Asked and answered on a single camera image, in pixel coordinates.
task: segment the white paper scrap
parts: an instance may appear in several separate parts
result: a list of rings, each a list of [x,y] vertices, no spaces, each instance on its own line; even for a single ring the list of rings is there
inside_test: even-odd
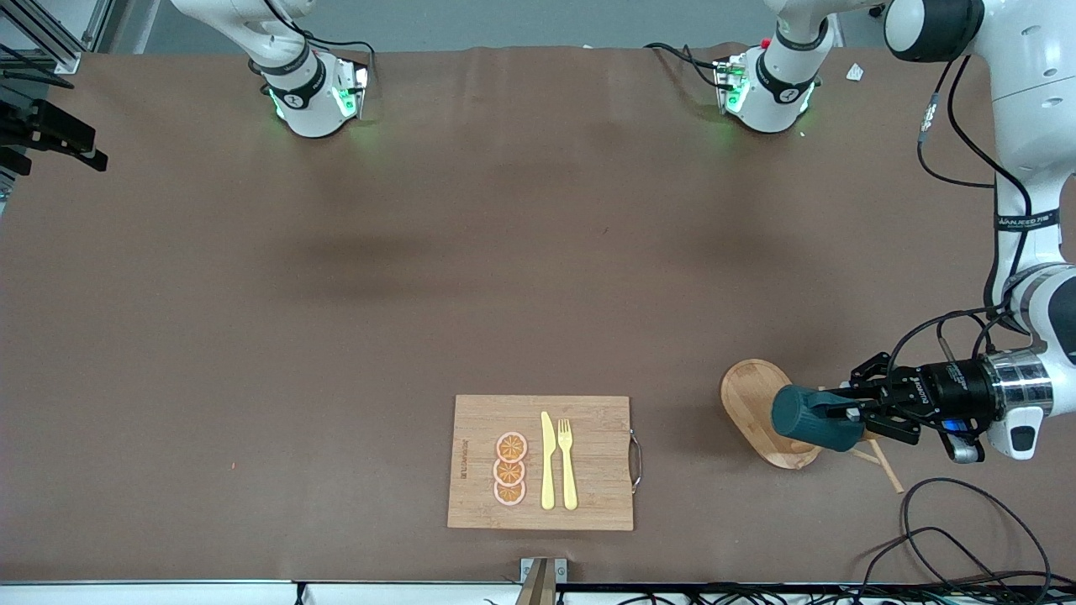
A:
[[[851,80],[852,82],[863,80],[863,68],[860,67],[860,64],[852,64],[852,68],[848,70],[848,75],[845,78]]]

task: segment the yellow knife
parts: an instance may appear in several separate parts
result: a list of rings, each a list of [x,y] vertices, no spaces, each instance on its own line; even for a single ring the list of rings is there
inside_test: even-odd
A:
[[[553,432],[553,421],[549,412],[541,412],[541,507],[553,510],[556,502],[553,498],[553,452],[556,451],[556,433]]]

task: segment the wooden cutting board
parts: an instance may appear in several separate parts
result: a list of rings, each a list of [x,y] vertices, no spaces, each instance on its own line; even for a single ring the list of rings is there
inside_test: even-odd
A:
[[[541,507],[541,412],[571,421],[571,462],[579,507],[564,507],[561,450],[553,454],[556,506]],[[627,397],[457,395],[449,486],[449,526],[495,530],[634,529],[628,470]],[[494,497],[497,439],[510,431],[527,440],[526,495],[515,506]]]

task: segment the black cable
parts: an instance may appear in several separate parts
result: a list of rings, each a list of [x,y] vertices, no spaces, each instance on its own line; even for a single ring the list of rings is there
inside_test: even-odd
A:
[[[690,600],[690,605],[714,605],[713,603],[707,601],[706,599],[703,599],[702,592],[692,592],[686,596]]]
[[[948,477],[935,477],[933,479],[924,479],[912,486],[911,489],[908,490],[908,492],[904,494],[904,497],[901,500],[901,523],[904,531],[904,536],[906,537],[908,545],[911,546],[911,549],[915,551],[916,558],[919,559],[919,561],[923,564],[923,566],[926,567],[932,574],[934,574],[935,577],[942,580],[942,582],[944,582],[951,590],[960,591],[960,587],[958,587],[954,582],[948,580],[936,568],[934,568],[933,565],[931,565],[931,563],[923,555],[922,551],[919,549],[919,545],[916,544],[912,532],[909,531],[909,527],[911,526],[911,522],[909,520],[911,500],[916,495],[916,492],[918,492],[924,486],[928,486],[930,483],[952,483],[965,488],[967,490],[971,490],[990,501],[990,503],[993,504],[994,506],[1004,510],[1006,515],[1008,515],[1014,521],[1016,521],[1018,525],[1020,525],[1020,529],[1023,530],[1023,533],[1027,534],[1028,537],[1031,538],[1032,544],[1035,545],[1035,549],[1038,550],[1038,554],[1043,560],[1043,574],[1044,574],[1043,589],[1039,592],[1038,597],[1035,599],[1035,601],[1032,603],[1032,605],[1039,605],[1046,599],[1047,594],[1050,591],[1050,585],[1052,583],[1050,558],[1046,554],[1046,549],[1043,548],[1043,544],[1038,540],[1038,537],[1035,536],[1035,533],[1031,531],[1031,527],[1029,527],[1028,524],[1023,521],[1023,519],[1021,519],[1019,515],[1014,512],[1011,508],[1006,506],[1005,503],[997,500],[997,497],[991,494],[990,492],[983,490],[982,488],[973,486],[966,481],[961,481],[960,479],[951,479]],[[959,546],[960,549],[969,559],[972,559],[979,568],[986,571],[989,576],[996,576],[996,574],[994,574],[993,572],[989,572],[987,567],[981,563],[981,561],[975,558],[975,555],[973,555],[971,551],[968,551],[963,545],[961,545],[959,540],[957,540],[948,533],[945,533],[945,535],[949,537],[949,539],[953,541],[957,546]]]
[[[953,320],[953,319],[957,319],[957,318],[972,316],[972,315],[977,315],[979,313],[988,313],[990,311],[996,311],[997,309],[1001,309],[1002,307],[1004,307],[1005,304],[1006,302],[1003,301],[1001,305],[994,305],[994,306],[991,306],[991,307],[979,307],[977,309],[965,309],[963,311],[951,311],[951,312],[948,312],[948,313],[946,313],[944,315],[938,315],[938,316],[936,316],[936,318],[934,318],[932,320],[928,320],[928,321],[919,324],[918,326],[911,328],[911,330],[907,332],[896,342],[896,346],[893,347],[893,351],[889,355],[889,362],[886,365],[886,382],[887,382],[887,388],[888,388],[889,392],[891,392],[891,393],[893,392],[893,368],[896,367],[896,357],[897,357],[897,355],[901,354],[901,350],[904,349],[904,346],[907,344],[907,342],[909,340],[911,340],[917,334],[919,334],[920,332],[922,332],[922,330],[929,328],[930,326],[935,325],[935,324],[937,324],[939,322],[946,322],[946,321]],[[920,424],[923,424],[923,425],[925,425],[925,426],[928,426],[930,428],[933,428],[933,430],[937,431],[938,433],[945,433],[945,434],[948,434],[948,435],[957,435],[957,436],[960,436],[960,437],[975,438],[975,437],[978,437],[979,435],[981,435],[986,431],[985,426],[977,426],[977,427],[973,428],[972,431],[955,431],[955,430],[949,428],[947,426],[944,426],[942,423],[934,422],[933,420],[930,420],[930,419],[924,418],[924,417],[919,416],[919,414],[911,413],[911,412],[909,412],[907,410],[903,410],[902,409],[902,413],[907,414],[909,418],[911,418],[916,422],[919,422]]]
[[[627,601],[621,601],[617,605],[631,605],[632,603],[639,603],[640,601],[650,601],[650,595],[643,594],[642,596],[636,596],[634,599],[628,599]]]
[[[950,185],[960,185],[962,187],[975,187],[975,188],[979,188],[979,189],[992,189],[992,188],[994,188],[994,184],[993,183],[973,183],[971,181],[961,181],[959,179],[951,179],[949,177],[946,177],[945,174],[938,174],[937,172],[934,171],[933,168],[931,168],[930,166],[926,165],[926,159],[923,157],[923,142],[922,141],[916,143],[916,157],[919,158],[919,166],[922,166],[923,170],[925,170],[928,174],[930,174],[931,177],[934,177],[938,181],[943,181],[943,182],[949,183]]]
[[[934,93],[931,95],[931,102],[928,105],[928,110],[926,110],[928,113],[930,113],[932,109],[936,109],[937,108],[938,94],[942,92],[942,86],[945,84],[945,79],[949,75],[949,70],[952,68],[952,64],[954,62],[954,60],[947,62],[945,65],[945,69],[942,70],[942,75],[938,76],[937,84],[934,85]],[[961,186],[964,186],[964,187],[976,187],[976,188],[982,188],[982,189],[992,189],[992,188],[994,188],[993,183],[972,183],[969,181],[961,181],[960,179],[951,179],[951,178],[946,177],[944,174],[938,174],[937,172],[934,171],[933,168],[931,168],[930,166],[928,166],[926,165],[926,159],[923,157],[923,145],[926,143],[926,133],[928,133],[929,129],[930,129],[930,127],[926,124],[926,119],[925,119],[925,115],[924,115],[923,130],[922,130],[922,132],[919,136],[919,141],[916,143],[916,157],[919,158],[919,165],[922,166],[923,170],[925,170],[928,174],[930,174],[931,177],[934,177],[935,179],[937,179],[939,181],[943,181],[943,182],[946,182],[946,183],[949,183],[949,184],[952,184],[952,185],[961,185]]]
[[[789,602],[783,596],[781,596],[780,594],[778,594],[776,592],[773,592],[770,590],[766,590],[766,589],[761,588],[761,587],[755,587],[755,590],[759,591],[759,594],[763,595],[763,601],[765,601],[765,603],[767,603],[767,605],[773,605],[773,603],[770,603],[768,600],[765,599],[766,595],[773,596],[781,605],[789,605]]]
[[[703,73],[703,68],[698,67],[699,61],[696,60],[695,56],[691,54],[691,48],[689,48],[686,44],[683,45],[683,54],[688,55],[688,58],[691,59],[691,67],[695,68],[695,73],[697,73],[698,76],[703,79],[703,82],[706,82],[707,84],[713,86],[714,88],[718,88],[719,90],[733,89],[733,86],[731,84],[720,84],[716,80],[710,80],[709,78],[707,78],[706,74]]]
[[[377,52],[373,50],[373,46],[371,46],[369,42],[365,42],[363,40],[352,40],[350,42],[336,42],[332,40],[318,38],[314,36],[313,32],[311,32],[309,29],[302,29],[301,27],[297,26],[295,22],[284,18],[284,15],[277,10],[277,6],[273,5],[271,0],[263,0],[263,2],[265,2],[265,5],[268,6],[270,11],[272,11],[272,14],[274,17],[277,17],[277,20],[284,24],[284,27],[291,29],[292,31],[305,38],[308,42],[320,42],[322,44],[327,44],[329,46],[366,46],[370,51],[370,64],[371,64],[370,67],[371,68],[373,67],[372,66],[373,55],[376,55]]]
[[[1001,322],[1008,316],[1010,316],[1010,313],[997,313],[996,315],[994,315],[992,320],[987,322],[987,324],[982,326],[981,329],[979,329],[979,336],[975,338],[975,344],[972,347],[973,360],[979,356],[979,344],[982,343],[983,335],[986,336],[987,339],[987,353],[989,354],[994,352],[994,343],[990,341],[990,328],[994,327],[995,325],[997,325],[997,322]]]
[[[731,85],[728,85],[728,84],[721,84],[719,82],[716,82],[716,81],[710,80],[709,78],[707,78],[706,73],[703,72],[703,68],[705,67],[707,69],[713,69],[713,62],[712,61],[708,62],[708,61],[704,61],[704,60],[700,60],[700,59],[696,59],[695,56],[691,53],[691,48],[688,47],[686,44],[683,45],[683,50],[681,50],[681,51],[677,51],[676,48],[674,48],[672,46],[669,46],[668,44],[665,44],[664,42],[651,42],[650,44],[647,44],[646,46],[643,46],[643,48],[653,48],[653,50],[656,50],[656,51],[665,51],[667,53],[671,53],[672,56],[675,56],[676,58],[680,59],[681,61],[691,64],[691,66],[693,68],[695,68],[695,73],[697,73],[698,76],[703,79],[703,82],[706,82],[710,86],[713,86],[714,88],[718,88],[718,89],[721,89],[721,90],[732,90],[733,89],[733,87]]]
[[[967,145],[967,147],[971,149],[975,153],[975,155],[979,156],[979,158],[982,159],[982,161],[986,161],[987,165],[989,165],[991,168],[993,168],[995,172],[1004,177],[1006,181],[1013,183],[1013,186],[1015,186],[1020,192],[1020,195],[1023,196],[1024,216],[1031,216],[1033,212],[1031,203],[1031,194],[1028,193],[1028,187],[1025,187],[1023,183],[1020,182],[1019,179],[1014,177],[1011,172],[1006,170],[1004,166],[994,161],[992,157],[990,157],[986,152],[979,149],[979,145],[975,144],[975,141],[973,141],[971,137],[968,137],[967,133],[964,132],[964,129],[960,127],[960,124],[957,122],[957,114],[954,114],[952,111],[952,99],[953,97],[957,96],[957,86],[960,85],[960,80],[964,75],[964,69],[967,68],[967,64],[971,60],[972,60],[971,56],[964,57],[964,60],[961,61],[960,64],[960,69],[957,70],[957,75],[953,76],[952,79],[952,85],[949,86],[949,99],[946,102],[946,110],[947,113],[949,114],[949,124],[952,126],[953,131],[957,132],[957,136],[960,137],[960,140],[964,141],[964,144]],[[1023,255],[1023,249],[1027,242],[1028,242],[1028,231],[1020,231],[1020,239],[1017,242],[1016,255],[1013,257],[1013,266],[1009,267],[1008,277],[1013,277],[1016,273],[1016,268],[1020,264],[1020,256]]]
[[[18,51],[14,51],[4,44],[0,44],[0,51],[3,51],[4,53],[8,53],[9,55],[15,57],[20,64],[25,65],[26,67],[34,71],[40,71],[42,74],[44,74],[44,78],[38,78],[26,73],[8,73],[5,71],[4,78],[10,78],[13,80],[31,80],[33,82],[41,82],[52,86],[59,86],[60,88],[68,88],[68,89],[74,88],[74,84],[71,84],[67,80],[63,80],[62,78],[56,75],[55,73],[49,72],[47,69],[31,61],[30,59],[23,56],[23,54],[19,53]]]
[[[986,322],[983,322],[981,319],[979,319],[979,315],[967,315],[967,316],[972,318],[973,320],[975,320],[975,323],[979,324],[979,330],[980,330],[979,334],[980,335],[983,334],[983,330],[986,332],[987,348],[989,350],[989,348],[993,347],[993,341],[990,339],[990,328],[987,327]],[[934,326],[934,334],[935,334],[935,336],[938,339],[938,344],[942,346],[942,349],[944,351],[946,351],[948,349],[948,343],[943,344],[943,342],[946,342],[946,339],[945,339],[945,336],[942,334],[942,328],[945,326],[945,322],[947,322],[947,321],[948,320],[942,320],[940,322],[937,323],[937,325]]]
[[[676,48],[674,48],[672,46],[669,46],[668,44],[666,44],[664,42],[651,42],[650,44],[647,44],[646,46],[643,46],[643,48],[654,48],[654,50],[659,50],[659,51],[665,51],[666,53],[671,54],[672,56],[675,56],[676,58],[680,59],[681,61],[689,62],[689,64],[695,64],[698,67],[705,67],[705,68],[708,68],[708,69],[713,69],[713,64],[712,62],[706,62],[706,61],[696,59],[694,57],[689,57],[688,55],[681,53],[680,51],[677,51]]]
[[[1004,510],[1005,513],[1008,515],[1014,521],[1016,521],[1017,524],[1019,524],[1020,527],[1024,531],[1024,533],[1032,539],[1033,544],[1035,545],[1035,548],[1038,550],[1039,555],[1043,559],[1044,571],[1042,572],[1010,571],[1010,572],[995,573],[991,571],[978,557],[976,557],[967,547],[965,547],[959,539],[957,539],[949,532],[933,525],[917,527],[912,530],[910,525],[910,512],[909,512],[911,500],[914,498],[916,492],[918,492],[921,488],[923,488],[929,483],[935,483],[935,482],[954,483],[960,487],[969,489],[975,493],[981,495],[982,497],[987,498],[989,502],[991,502],[1002,510]],[[877,554],[875,554],[874,558],[872,558],[870,562],[867,565],[866,573],[864,574],[863,581],[860,583],[860,586],[854,592],[852,592],[851,590],[848,591],[848,595],[852,597],[853,603],[859,603],[860,600],[868,593],[868,591],[877,592],[878,589],[874,589],[869,586],[870,575],[873,574],[875,566],[878,564],[879,561],[881,561],[883,557],[886,557],[886,554],[888,554],[893,549],[904,544],[905,541],[907,541],[909,546],[912,547],[912,550],[915,551],[916,557],[919,559],[919,561],[929,571],[931,571],[931,573],[934,574],[935,577],[937,577],[940,580],[940,583],[919,585],[916,587],[909,587],[906,591],[902,593],[896,593],[896,594],[890,593],[887,596],[897,597],[897,599],[912,597],[923,603],[928,602],[937,603],[938,597],[934,595],[932,591],[945,590],[949,594],[959,593],[962,596],[966,596],[990,605],[997,605],[999,603],[1005,603],[1011,605],[1043,605],[1045,603],[1063,602],[1072,600],[1071,595],[1063,597],[1046,599],[1046,595],[1048,594],[1050,586],[1054,578],[1061,579],[1062,581],[1070,585],[1072,585],[1073,581],[1070,578],[1057,576],[1051,572],[1049,558],[1047,557],[1046,551],[1042,546],[1042,543],[1039,543],[1038,538],[1034,535],[1034,533],[1027,525],[1027,523],[1024,523],[1023,520],[1020,519],[1020,517],[1016,515],[1016,512],[1014,512],[1011,509],[1009,509],[1004,503],[1002,503],[995,496],[993,496],[986,490],[982,490],[981,488],[977,488],[975,486],[972,486],[971,483],[966,483],[958,479],[949,479],[944,477],[920,481],[919,483],[916,483],[910,490],[908,490],[908,492],[902,500],[901,517],[902,517],[902,535],[896,539],[891,540],[888,545],[886,545],[884,548],[882,548]],[[922,554],[922,551],[919,549],[919,545],[916,543],[916,536],[926,532],[934,532],[942,534],[951,544],[957,546],[961,550],[961,552],[968,560],[971,560],[976,565],[976,567],[978,567],[982,572],[982,575],[963,580],[950,580],[945,576],[943,576],[925,559],[925,557]],[[1006,586],[1005,582],[1003,581],[1005,579],[1013,577],[1043,577],[1045,581],[1038,596],[1034,601],[1031,601],[1024,597],[1023,595],[1015,592],[1013,588]],[[1001,588],[1000,589],[994,588],[992,586],[987,585],[986,582],[995,582]],[[834,602],[836,600],[841,599],[843,596],[844,595],[836,595],[834,597],[816,600],[811,602],[810,605],[821,605],[826,602]]]
[[[17,89],[12,88],[11,86],[6,86],[4,84],[0,84],[0,88],[3,88],[4,90],[8,90],[9,93],[15,93],[19,97],[23,97],[24,99],[29,99],[31,101],[38,100],[37,97],[31,97],[30,95],[27,95],[26,93],[24,93],[22,90],[17,90]]]

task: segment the cutting board handle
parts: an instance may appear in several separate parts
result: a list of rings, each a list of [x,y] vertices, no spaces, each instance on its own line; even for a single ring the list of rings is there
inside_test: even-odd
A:
[[[632,439],[627,442],[627,456],[628,460],[632,458],[632,446],[635,446],[635,479],[632,481],[632,493],[639,489],[639,483],[642,481],[642,446],[639,445],[638,437],[635,436],[635,428],[628,428],[627,435]],[[632,470],[632,465],[628,463],[628,473]]]

